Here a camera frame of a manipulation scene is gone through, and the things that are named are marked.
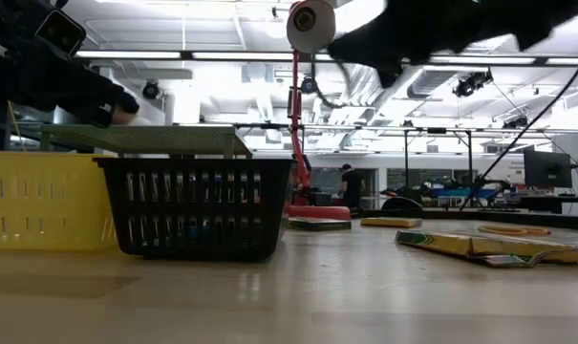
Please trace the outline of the black background rig frame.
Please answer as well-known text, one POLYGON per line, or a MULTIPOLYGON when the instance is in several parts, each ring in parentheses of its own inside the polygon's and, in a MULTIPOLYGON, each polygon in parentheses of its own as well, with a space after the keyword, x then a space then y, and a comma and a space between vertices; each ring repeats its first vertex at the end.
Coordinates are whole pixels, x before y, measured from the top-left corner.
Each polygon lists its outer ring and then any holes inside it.
POLYGON ((418 134, 429 134, 429 135, 447 135, 452 134, 460 142, 462 142, 467 147, 467 157, 468 157, 468 171, 469 171, 469 182, 471 190, 475 190, 474 182, 474 169, 473 169, 473 130, 465 128, 445 128, 445 127, 404 127, 403 128, 403 138, 404 138, 404 170, 405 170, 405 186, 409 186, 409 133, 416 132, 418 134))

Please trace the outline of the dark domed object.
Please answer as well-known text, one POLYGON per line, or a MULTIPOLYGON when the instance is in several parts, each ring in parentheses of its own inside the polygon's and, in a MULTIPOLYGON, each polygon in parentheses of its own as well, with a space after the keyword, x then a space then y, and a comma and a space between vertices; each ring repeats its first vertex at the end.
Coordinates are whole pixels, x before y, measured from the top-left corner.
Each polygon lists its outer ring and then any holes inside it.
POLYGON ((381 206, 382 210, 422 209, 422 205, 410 198, 393 197, 387 199, 381 206))

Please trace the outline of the ceiling light strip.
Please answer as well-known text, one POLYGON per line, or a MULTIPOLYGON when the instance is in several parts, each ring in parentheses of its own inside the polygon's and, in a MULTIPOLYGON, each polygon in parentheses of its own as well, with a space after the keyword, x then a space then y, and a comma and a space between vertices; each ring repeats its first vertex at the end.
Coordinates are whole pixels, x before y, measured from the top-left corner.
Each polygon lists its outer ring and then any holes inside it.
POLYGON ((80 51, 76 57, 91 59, 181 59, 179 52, 162 51, 80 51))
POLYGON ((502 56, 432 56, 430 64, 439 65, 528 65, 535 61, 533 57, 502 57, 502 56))
POLYGON ((287 61, 292 60, 291 53, 252 53, 252 52, 195 52, 192 54, 198 60, 226 61, 287 61))

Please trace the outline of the black ceiling spotlight cluster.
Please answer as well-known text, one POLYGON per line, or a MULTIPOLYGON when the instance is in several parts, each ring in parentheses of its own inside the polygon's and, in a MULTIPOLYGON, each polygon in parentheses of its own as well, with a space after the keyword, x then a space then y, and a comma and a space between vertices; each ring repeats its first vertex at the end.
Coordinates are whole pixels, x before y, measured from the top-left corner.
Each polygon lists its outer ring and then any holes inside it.
POLYGON ((494 80, 490 70, 485 72, 475 72, 467 77, 459 79, 458 84, 453 88, 452 93, 456 97, 470 97, 484 85, 494 80))

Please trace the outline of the black plastic basket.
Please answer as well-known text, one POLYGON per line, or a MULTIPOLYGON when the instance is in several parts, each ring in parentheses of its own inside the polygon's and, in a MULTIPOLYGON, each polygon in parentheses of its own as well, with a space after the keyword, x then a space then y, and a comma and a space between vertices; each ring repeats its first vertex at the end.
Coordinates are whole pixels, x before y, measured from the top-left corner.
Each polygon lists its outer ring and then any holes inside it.
POLYGON ((120 250, 145 258, 264 261, 287 227, 291 160, 97 158, 120 250), (177 237, 208 222, 215 243, 177 237))

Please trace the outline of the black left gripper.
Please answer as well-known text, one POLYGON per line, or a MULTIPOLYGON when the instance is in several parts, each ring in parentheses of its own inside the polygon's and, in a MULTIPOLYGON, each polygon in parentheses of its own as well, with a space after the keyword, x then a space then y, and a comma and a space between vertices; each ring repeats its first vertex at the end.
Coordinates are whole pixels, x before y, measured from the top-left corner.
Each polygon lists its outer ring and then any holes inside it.
POLYGON ((124 88, 34 35, 69 1, 0 0, 0 97, 34 108, 77 108, 82 123, 110 125, 124 88))

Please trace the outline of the black computer monitor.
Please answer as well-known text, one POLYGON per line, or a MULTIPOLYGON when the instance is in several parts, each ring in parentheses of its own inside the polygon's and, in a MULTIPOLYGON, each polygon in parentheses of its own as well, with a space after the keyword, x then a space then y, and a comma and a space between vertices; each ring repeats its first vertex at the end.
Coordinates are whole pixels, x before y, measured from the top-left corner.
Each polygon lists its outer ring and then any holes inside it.
POLYGON ((524 152, 524 183, 532 187, 571 188, 571 160, 568 154, 524 152))

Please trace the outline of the yellow plastic basket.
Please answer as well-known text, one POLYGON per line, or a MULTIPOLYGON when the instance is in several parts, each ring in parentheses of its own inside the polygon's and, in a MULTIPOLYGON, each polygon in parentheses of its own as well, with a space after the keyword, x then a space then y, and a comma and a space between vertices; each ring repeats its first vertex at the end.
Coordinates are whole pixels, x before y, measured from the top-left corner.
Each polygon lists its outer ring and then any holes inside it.
POLYGON ((0 152, 0 250, 98 250, 117 243, 92 154, 0 152))

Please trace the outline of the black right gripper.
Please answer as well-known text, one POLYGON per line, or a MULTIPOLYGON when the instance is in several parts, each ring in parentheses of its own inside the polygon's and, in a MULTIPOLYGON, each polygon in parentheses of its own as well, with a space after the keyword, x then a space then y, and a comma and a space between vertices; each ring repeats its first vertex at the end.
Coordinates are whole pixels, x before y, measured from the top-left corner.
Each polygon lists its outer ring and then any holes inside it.
POLYGON ((438 51, 459 53, 474 42, 507 34, 503 17, 513 0, 387 0, 384 20, 335 38, 335 60, 376 67, 380 86, 401 77, 403 57, 422 60, 438 51))

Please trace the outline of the yellow crayon box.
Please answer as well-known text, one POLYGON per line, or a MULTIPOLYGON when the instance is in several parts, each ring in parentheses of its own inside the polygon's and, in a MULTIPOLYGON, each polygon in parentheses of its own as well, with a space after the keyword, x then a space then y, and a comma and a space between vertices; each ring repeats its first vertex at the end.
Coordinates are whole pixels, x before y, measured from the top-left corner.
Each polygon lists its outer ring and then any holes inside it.
POLYGON ((304 231, 351 230, 352 222, 333 219, 289 218, 288 228, 304 231))
POLYGON ((400 230, 396 243, 463 258, 492 268, 533 268, 539 264, 578 264, 578 247, 540 241, 519 241, 400 230))
POLYGON ((376 227, 399 227, 412 228, 420 226, 421 219, 418 218, 390 218, 390 217, 372 217, 363 218, 360 221, 361 226, 376 226, 376 227))

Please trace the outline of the person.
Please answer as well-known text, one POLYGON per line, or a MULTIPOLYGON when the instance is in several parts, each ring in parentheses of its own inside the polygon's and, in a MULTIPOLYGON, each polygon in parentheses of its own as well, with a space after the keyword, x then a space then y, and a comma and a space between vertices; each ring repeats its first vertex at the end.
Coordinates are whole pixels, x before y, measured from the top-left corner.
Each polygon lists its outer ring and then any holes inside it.
POLYGON ((345 163, 340 168, 342 173, 340 195, 342 204, 350 209, 360 207, 361 193, 365 187, 362 175, 345 163))
POLYGON ((128 125, 137 117, 139 108, 138 101, 131 94, 123 91, 117 98, 111 123, 113 125, 128 125))

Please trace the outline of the orange rubber band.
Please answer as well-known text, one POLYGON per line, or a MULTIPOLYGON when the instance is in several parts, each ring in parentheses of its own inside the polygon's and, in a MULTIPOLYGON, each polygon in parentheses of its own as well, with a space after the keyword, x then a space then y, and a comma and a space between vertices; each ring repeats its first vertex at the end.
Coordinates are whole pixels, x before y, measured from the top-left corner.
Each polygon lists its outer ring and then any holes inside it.
POLYGON ((512 237, 544 237, 551 234, 551 231, 536 226, 479 226, 478 231, 488 234, 496 234, 512 237))

